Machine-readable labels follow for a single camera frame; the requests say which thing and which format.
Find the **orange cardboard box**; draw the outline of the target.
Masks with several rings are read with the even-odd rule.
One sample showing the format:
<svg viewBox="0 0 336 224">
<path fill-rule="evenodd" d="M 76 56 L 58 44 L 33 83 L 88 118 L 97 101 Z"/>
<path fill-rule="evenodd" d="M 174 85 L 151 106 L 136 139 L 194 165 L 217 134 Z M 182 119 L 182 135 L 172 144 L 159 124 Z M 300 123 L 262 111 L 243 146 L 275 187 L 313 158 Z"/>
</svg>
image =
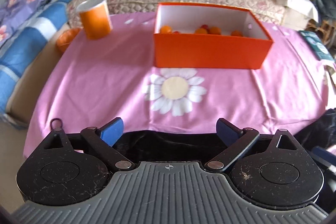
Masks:
<svg viewBox="0 0 336 224">
<path fill-rule="evenodd" d="M 220 28 L 222 34 L 195 34 L 204 24 Z M 180 34 L 160 34 L 161 26 Z M 231 36 L 235 30 L 244 36 Z M 153 38 L 158 68 L 260 69 L 273 46 L 250 10 L 204 3 L 160 3 Z"/>
</svg>

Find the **orange cylindrical canister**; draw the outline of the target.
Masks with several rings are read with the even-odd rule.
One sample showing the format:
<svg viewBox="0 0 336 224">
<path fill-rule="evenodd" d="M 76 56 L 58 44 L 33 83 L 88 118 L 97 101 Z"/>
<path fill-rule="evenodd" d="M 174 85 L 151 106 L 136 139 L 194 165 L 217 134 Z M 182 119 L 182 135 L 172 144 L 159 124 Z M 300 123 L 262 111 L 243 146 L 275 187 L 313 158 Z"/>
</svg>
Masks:
<svg viewBox="0 0 336 224">
<path fill-rule="evenodd" d="M 113 30 L 106 0 L 87 0 L 76 8 L 88 39 L 98 40 Z"/>
</svg>

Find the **small tangerine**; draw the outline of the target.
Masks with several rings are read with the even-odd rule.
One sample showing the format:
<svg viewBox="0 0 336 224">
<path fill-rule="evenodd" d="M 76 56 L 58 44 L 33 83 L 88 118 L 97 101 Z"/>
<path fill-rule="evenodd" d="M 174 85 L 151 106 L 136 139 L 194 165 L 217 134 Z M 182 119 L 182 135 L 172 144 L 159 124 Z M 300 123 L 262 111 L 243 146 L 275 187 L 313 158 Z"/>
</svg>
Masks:
<svg viewBox="0 0 336 224">
<path fill-rule="evenodd" d="M 208 31 L 205 28 L 198 28 L 194 32 L 195 34 L 208 34 Z"/>
<path fill-rule="evenodd" d="M 212 34 L 212 35 L 221 35 L 222 34 L 221 29 L 218 28 L 218 27 L 210 27 L 208 29 L 208 32 L 209 32 L 209 34 Z"/>
<path fill-rule="evenodd" d="M 160 34 L 172 34 L 173 29 L 170 26 L 161 26 L 159 33 Z"/>
<path fill-rule="evenodd" d="M 235 30 L 231 32 L 231 36 L 243 37 L 243 33 L 241 31 Z"/>
</svg>

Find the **blue striped blanket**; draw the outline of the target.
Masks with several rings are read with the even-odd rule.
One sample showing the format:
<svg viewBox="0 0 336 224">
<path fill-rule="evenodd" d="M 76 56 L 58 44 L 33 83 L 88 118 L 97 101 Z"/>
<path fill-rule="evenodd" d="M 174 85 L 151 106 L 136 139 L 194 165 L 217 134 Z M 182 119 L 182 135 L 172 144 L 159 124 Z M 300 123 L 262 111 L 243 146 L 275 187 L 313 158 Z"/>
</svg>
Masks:
<svg viewBox="0 0 336 224">
<path fill-rule="evenodd" d="M 1 46 L 1 115 L 25 70 L 68 21 L 70 1 L 54 0 L 41 7 Z"/>
</svg>

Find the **pink floral tablecloth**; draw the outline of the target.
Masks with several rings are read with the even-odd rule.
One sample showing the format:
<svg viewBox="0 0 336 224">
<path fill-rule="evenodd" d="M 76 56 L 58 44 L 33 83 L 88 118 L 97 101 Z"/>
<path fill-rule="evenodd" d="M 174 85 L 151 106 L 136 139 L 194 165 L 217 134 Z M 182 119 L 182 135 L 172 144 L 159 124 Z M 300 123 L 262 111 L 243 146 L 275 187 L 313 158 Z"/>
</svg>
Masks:
<svg viewBox="0 0 336 224">
<path fill-rule="evenodd" d="M 289 28 L 265 23 L 274 40 L 258 70 L 156 68 L 154 13 L 112 16 L 113 32 L 90 41 L 80 32 L 35 106 L 23 154 L 29 156 L 59 118 L 67 133 L 116 117 L 126 132 L 212 133 L 219 118 L 262 134 L 295 134 L 335 107 L 323 63 Z"/>
</svg>

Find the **teal book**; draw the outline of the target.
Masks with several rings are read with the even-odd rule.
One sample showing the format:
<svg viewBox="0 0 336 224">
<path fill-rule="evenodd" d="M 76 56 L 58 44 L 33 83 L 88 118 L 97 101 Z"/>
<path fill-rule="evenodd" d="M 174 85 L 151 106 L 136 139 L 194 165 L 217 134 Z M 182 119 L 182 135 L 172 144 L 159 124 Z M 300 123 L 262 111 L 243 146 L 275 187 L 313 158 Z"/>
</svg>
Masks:
<svg viewBox="0 0 336 224">
<path fill-rule="evenodd" d="M 314 53 L 315 57 L 321 60 L 334 61 L 334 58 L 329 53 L 327 48 L 322 44 L 321 39 L 314 32 L 298 31 L 303 40 Z"/>
</svg>

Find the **small orange bowl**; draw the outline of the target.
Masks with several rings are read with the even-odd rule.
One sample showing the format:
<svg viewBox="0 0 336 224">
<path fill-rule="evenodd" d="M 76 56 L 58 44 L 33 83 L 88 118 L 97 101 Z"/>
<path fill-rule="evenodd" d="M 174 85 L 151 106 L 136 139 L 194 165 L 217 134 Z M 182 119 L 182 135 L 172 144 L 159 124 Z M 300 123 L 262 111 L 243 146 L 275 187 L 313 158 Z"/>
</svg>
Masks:
<svg viewBox="0 0 336 224">
<path fill-rule="evenodd" d="M 69 45 L 72 43 L 73 39 L 81 31 L 81 28 L 71 28 L 64 31 L 59 38 L 56 40 L 56 46 L 60 53 L 64 53 Z"/>
</svg>

